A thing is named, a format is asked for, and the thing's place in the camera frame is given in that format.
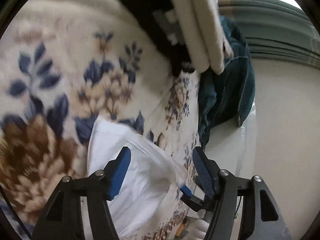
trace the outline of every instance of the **cable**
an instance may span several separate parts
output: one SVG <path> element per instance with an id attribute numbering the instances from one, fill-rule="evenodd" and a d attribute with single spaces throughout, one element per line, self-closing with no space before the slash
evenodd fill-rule
<path id="1" fill-rule="evenodd" d="M 238 203 L 238 206 L 237 206 L 237 209 L 236 209 L 236 212 L 235 212 L 235 219 L 236 219 L 236 214 L 238 212 L 238 209 L 240 207 L 241 199 L 242 199 L 242 196 L 240 196 L 239 203 Z"/>
<path id="2" fill-rule="evenodd" d="M 23 222 L 21 221 L 20 217 L 18 216 L 18 214 L 15 212 L 13 206 L 11 205 L 9 199 L 7 198 L 6 194 L 4 193 L 2 186 L 0 185 L 0 193 L 4 198 L 4 201 L 7 203 L 11 213 L 14 215 L 14 218 L 16 219 L 16 221 L 19 223 L 19 225 L 21 226 L 21 228 L 23 229 L 23 231 L 26 233 L 26 235 L 29 237 L 29 239 L 31 239 L 31 234 L 30 232 L 26 229 L 25 225 L 23 224 Z"/>

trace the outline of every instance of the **bed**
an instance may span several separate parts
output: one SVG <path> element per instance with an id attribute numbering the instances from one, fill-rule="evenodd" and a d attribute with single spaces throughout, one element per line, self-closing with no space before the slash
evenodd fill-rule
<path id="1" fill-rule="evenodd" d="M 32 232 L 60 179 L 87 176 L 98 114 L 146 136 L 188 170 L 199 145 L 199 75 L 171 75 L 117 0 L 29 0 L 0 40 L 0 182 Z M 186 214 L 170 187 L 152 219 L 125 239 L 165 239 Z M 3 199 L 1 208 L 27 239 Z"/>

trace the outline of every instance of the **green curtain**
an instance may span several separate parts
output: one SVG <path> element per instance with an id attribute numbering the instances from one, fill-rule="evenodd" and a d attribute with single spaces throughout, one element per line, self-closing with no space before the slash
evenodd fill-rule
<path id="1" fill-rule="evenodd" d="M 320 68 L 320 36 L 301 9 L 279 0 L 219 0 L 219 10 L 235 21 L 251 57 Z"/>

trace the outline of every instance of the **blue gripper pad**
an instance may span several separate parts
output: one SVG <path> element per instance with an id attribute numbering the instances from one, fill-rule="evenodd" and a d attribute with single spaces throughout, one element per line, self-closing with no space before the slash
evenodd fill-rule
<path id="1" fill-rule="evenodd" d="M 123 154 L 118 168 L 113 173 L 111 180 L 110 180 L 110 189 L 108 192 L 108 197 L 112 200 L 115 196 L 119 194 L 121 189 L 124 177 L 128 171 L 129 164 L 131 161 L 131 151 L 128 147 L 123 147 L 120 151 L 119 155 Z"/>
<path id="2" fill-rule="evenodd" d="M 182 187 L 180 188 L 180 191 L 181 191 L 183 194 L 187 195 L 188 197 L 192 197 L 192 196 L 193 196 L 191 190 L 190 190 L 186 185 L 182 186 Z"/>
<path id="3" fill-rule="evenodd" d="M 212 199 L 215 195 L 213 189 L 213 179 L 208 172 L 204 162 L 200 158 L 196 149 L 192 151 L 193 164 L 196 167 L 196 171 L 198 173 L 202 188 L 204 190 L 205 195 L 207 195 L 210 199 Z"/>

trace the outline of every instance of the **folded white towel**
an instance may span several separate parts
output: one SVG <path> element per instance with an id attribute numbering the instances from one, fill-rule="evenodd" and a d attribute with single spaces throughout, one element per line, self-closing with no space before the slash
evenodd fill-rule
<path id="1" fill-rule="evenodd" d="M 171 2 L 186 42 L 192 66 L 199 73 L 202 73 L 208 69 L 210 63 L 191 0 L 171 0 Z"/>
<path id="2" fill-rule="evenodd" d="M 224 57 L 233 57 L 233 51 L 221 26 L 218 0 L 171 1 L 194 68 L 204 72 L 209 59 L 212 70 L 221 74 Z"/>

